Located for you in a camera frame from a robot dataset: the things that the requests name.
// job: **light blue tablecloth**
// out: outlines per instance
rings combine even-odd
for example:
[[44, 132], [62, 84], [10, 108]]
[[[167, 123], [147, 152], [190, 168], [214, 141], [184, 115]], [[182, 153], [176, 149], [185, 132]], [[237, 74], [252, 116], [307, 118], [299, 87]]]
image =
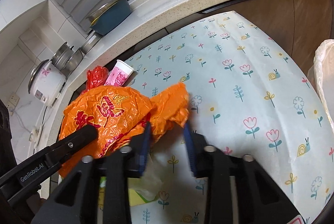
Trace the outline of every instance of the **light blue tablecloth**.
[[[217, 14], [126, 63], [137, 74], [129, 85], [149, 97], [183, 81], [193, 130], [230, 155], [252, 154], [309, 224], [321, 212], [334, 191], [333, 133], [306, 76], [260, 28]], [[203, 223], [207, 181], [192, 177], [181, 133], [153, 147], [164, 184], [158, 200], [131, 208], [134, 224]]]

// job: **red chinese characters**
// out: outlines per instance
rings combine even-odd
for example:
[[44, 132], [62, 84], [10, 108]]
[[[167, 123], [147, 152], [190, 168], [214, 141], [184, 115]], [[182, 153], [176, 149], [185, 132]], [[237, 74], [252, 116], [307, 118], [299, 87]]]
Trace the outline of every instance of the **red chinese characters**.
[[74, 118], [74, 120], [76, 121], [76, 125], [77, 125], [76, 130], [81, 129], [86, 124], [92, 125], [95, 128], [100, 128], [101, 125], [94, 124], [93, 122], [91, 122], [91, 120], [93, 119], [94, 119], [93, 116], [88, 116], [87, 114], [85, 114], [84, 111], [78, 111], [78, 113], [76, 113], [76, 117]]
[[115, 105], [108, 96], [102, 97], [101, 104], [97, 105], [97, 108], [102, 116], [106, 117], [104, 127], [106, 127], [109, 117], [119, 117], [125, 112], [125, 110], [122, 108], [115, 108]]

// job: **screw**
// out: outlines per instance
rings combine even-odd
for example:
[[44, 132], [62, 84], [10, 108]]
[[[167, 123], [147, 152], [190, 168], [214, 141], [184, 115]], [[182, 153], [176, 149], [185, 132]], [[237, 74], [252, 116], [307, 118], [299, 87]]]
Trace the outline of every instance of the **screw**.
[[253, 162], [254, 161], [254, 157], [250, 154], [245, 154], [243, 156], [243, 159], [246, 161], [246, 162]]
[[216, 151], [216, 147], [211, 146], [211, 145], [208, 145], [208, 146], [205, 146], [205, 147], [204, 147], [204, 150], [205, 150], [206, 152], [215, 152], [215, 151]]
[[90, 155], [86, 155], [84, 157], [81, 158], [81, 161], [84, 163], [90, 163], [91, 161], [93, 161], [93, 157]]
[[131, 152], [132, 148], [130, 146], [124, 146], [120, 148], [121, 153], [126, 154], [128, 152]]

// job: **red and white sticker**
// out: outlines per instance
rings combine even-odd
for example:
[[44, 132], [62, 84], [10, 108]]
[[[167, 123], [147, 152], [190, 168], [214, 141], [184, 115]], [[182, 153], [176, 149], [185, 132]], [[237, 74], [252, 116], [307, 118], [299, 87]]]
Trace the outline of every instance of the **red and white sticker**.
[[287, 224], [305, 224], [305, 222], [304, 222], [303, 218], [300, 215], [298, 215]]

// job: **crumpled plastic bag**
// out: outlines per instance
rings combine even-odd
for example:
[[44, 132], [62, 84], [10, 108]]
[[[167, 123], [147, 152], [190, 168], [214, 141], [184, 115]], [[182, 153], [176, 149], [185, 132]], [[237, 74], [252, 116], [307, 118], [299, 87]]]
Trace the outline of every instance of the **crumpled plastic bag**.
[[65, 110], [59, 139], [86, 124], [98, 130], [98, 138], [65, 162], [59, 174], [65, 177], [85, 155], [100, 158], [127, 145], [132, 136], [144, 132], [150, 121], [153, 141], [172, 129], [184, 127], [189, 95], [183, 83], [175, 84], [149, 99], [131, 87], [99, 86], [74, 100]]
[[80, 95], [86, 93], [92, 88], [102, 86], [105, 84], [109, 75], [109, 70], [105, 67], [96, 66], [93, 70], [87, 71], [86, 89], [84, 89]]

